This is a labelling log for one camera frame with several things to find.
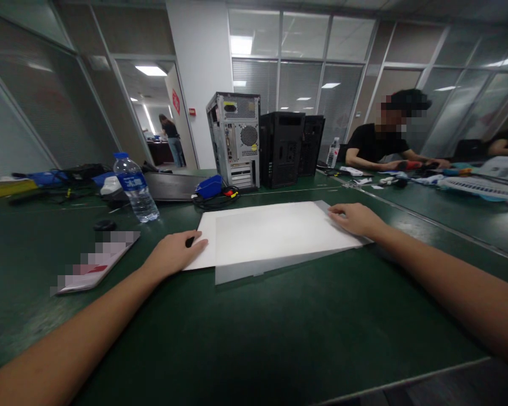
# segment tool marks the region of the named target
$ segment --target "computer case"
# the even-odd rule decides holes
[[[207,105],[216,168],[227,186],[260,187],[260,96],[216,92]]]
[[[274,112],[260,117],[261,181],[279,188],[297,183],[304,113]]]
[[[299,176],[314,176],[316,173],[316,162],[320,153],[325,123],[326,119],[323,116],[305,116],[299,156]]]

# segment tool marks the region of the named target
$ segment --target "left hand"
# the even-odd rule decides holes
[[[183,270],[209,244],[208,240],[201,240],[196,244],[192,243],[190,248],[186,247],[186,240],[192,237],[196,240],[201,235],[202,232],[196,230],[166,235],[145,260],[140,270],[149,273],[159,281]]]
[[[452,166],[450,161],[441,160],[441,159],[430,159],[425,162],[426,165],[429,164],[439,164],[439,169],[448,169]]]

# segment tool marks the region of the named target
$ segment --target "black computer case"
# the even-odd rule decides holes
[[[265,187],[274,189],[297,183],[304,126],[304,113],[260,116],[260,175]]]
[[[323,116],[305,116],[299,157],[299,176],[314,176],[316,173],[316,162],[320,153],[325,123],[326,119]]]

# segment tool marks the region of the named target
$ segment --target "water bottle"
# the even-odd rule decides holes
[[[339,137],[335,137],[331,143],[331,146],[329,147],[329,153],[327,154],[326,164],[328,167],[335,167],[335,164],[337,163],[337,157],[339,155],[339,149]]]
[[[124,193],[130,198],[130,204],[140,222],[156,220],[160,212],[156,208],[152,196],[148,192],[141,168],[130,158],[126,152],[114,154],[117,161],[113,171],[119,179]]]

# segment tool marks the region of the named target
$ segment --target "doorway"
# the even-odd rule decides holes
[[[173,171],[197,169],[175,62],[115,57],[115,63],[155,166]],[[160,122],[162,115],[172,124],[167,126],[169,134]]]

